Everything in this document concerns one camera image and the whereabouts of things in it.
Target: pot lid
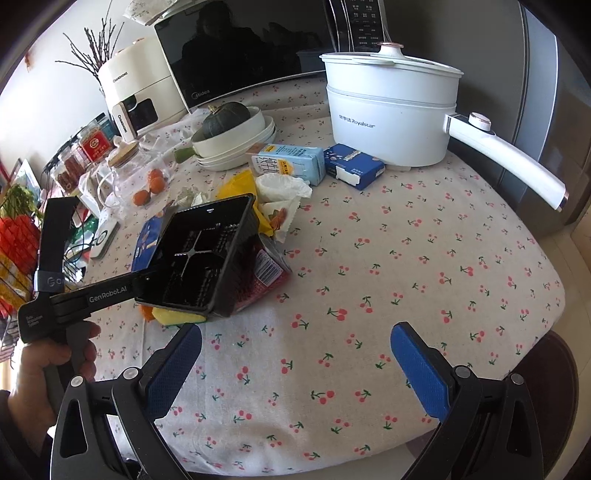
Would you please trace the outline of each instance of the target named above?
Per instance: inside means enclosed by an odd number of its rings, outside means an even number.
[[[374,65],[384,67],[396,67],[405,70],[415,70],[439,74],[444,76],[461,77],[464,73],[461,70],[438,63],[436,61],[407,57],[402,53],[404,45],[392,42],[380,42],[381,49],[377,53],[365,52],[338,52],[325,53],[320,58],[327,63],[350,63],[362,65]]]

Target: blue package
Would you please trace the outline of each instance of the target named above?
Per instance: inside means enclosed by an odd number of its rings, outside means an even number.
[[[336,144],[324,151],[326,173],[358,190],[365,190],[384,171],[384,163],[347,145]]]
[[[137,272],[148,268],[154,253],[158,238],[164,226],[164,213],[158,212],[150,220],[144,223],[142,231],[139,233],[138,242],[135,246],[134,260],[131,263],[131,271]]]

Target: blue gripper pad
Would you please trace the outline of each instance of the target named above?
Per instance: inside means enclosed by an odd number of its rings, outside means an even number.
[[[390,348],[427,414],[443,422],[450,408],[450,385],[433,365],[429,347],[410,324],[402,322],[392,328]]]
[[[151,420],[166,416],[201,353],[202,336],[199,327],[185,324],[183,329],[187,330],[187,333],[180,341],[175,335],[163,350],[154,352],[151,357],[158,359],[160,352],[160,355],[168,354],[168,358],[164,358],[164,363],[154,373],[146,388],[145,413]]]

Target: pot handle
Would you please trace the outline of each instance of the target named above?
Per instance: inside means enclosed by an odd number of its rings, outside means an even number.
[[[359,65],[393,65],[392,60],[377,59],[375,57],[368,57],[366,59],[355,58],[353,61]]]
[[[446,115],[443,129],[451,137],[483,153],[509,170],[542,197],[554,210],[562,211],[569,199],[566,186],[554,174],[518,148],[496,136],[491,121],[479,113]]]

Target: red label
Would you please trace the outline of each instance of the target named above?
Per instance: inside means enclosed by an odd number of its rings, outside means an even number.
[[[92,137],[86,138],[82,143],[82,150],[91,161],[97,161],[109,151],[111,144],[101,130],[97,130]]]

